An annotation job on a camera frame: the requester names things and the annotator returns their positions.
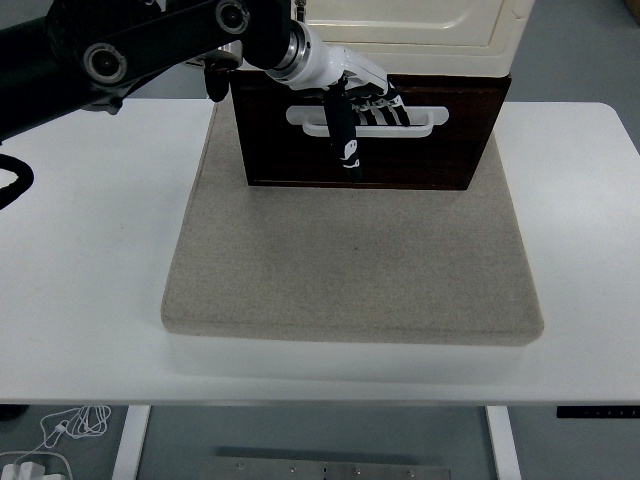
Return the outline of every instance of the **dark wooden box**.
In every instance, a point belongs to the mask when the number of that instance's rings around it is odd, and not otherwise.
[[[511,83],[503,78],[390,75],[407,106],[444,106],[449,120],[418,139],[360,138],[364,181],[354,184],[328,138],[287,122],[300,98],[263,72],[236,71],[231,91],[250,185],[464,190]]]

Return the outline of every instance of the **table top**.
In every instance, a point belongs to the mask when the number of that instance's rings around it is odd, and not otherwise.
[[[168,333],[160,303],[211,111],[131,99],[0,147],[35,172],[0,212],[1,402],[640,401],[640,156],[610,107],[506,103],[496,124],[545,320],[526,347]]]

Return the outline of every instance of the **gray felt pad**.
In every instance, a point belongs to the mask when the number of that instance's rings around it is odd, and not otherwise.
[[[523,345],[543,329],[493,139],[464,192],[249,187],[230,100],[162,318],[175,333],[330,342]]]

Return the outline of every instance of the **white cable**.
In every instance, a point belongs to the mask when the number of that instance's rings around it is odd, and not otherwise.
[[[65,416],[67,418],[63,418],[56,424],[51,433],[47,433],[47,426],[45,425],[46,423],[48,423],[51,419]],[[69,480],[73,480],[71,466],[69,465],[69,462],[64,457],[64,455],[55,452],[39,452],[38,450],[40,450],[42,447],[48,449],[54,448],[58,444],[60,437],[65,434],[70,436],[74,440],[87,437],[99,437],[101,435],[104,435],[108,430],[107,420],[110,416],[111,408],[107,405],[85,405],[84,407],[71,408],[63,412],[46,415],[40,420],[40,429],[42,430],[43,438],[40,445],[38,445],[31,451],[0,453],[0,457],[5,455],[20,455],[14,460],[14,463],[17,463],[24,457],[27,457],[29,455],[53,455],[60,458],[64,462],[65,467],[67,467],[67,471],[69,472]]]

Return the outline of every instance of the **robotic hand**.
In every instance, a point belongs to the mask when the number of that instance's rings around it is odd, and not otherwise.
[[[289,45],[287,56],[267,74],[303,96],[322,98],[334,151],[351,179],[361,181],[356,126],[409,126],[400,95],[382,68],[345,47],[328,46],[304,23],[292,23]]]

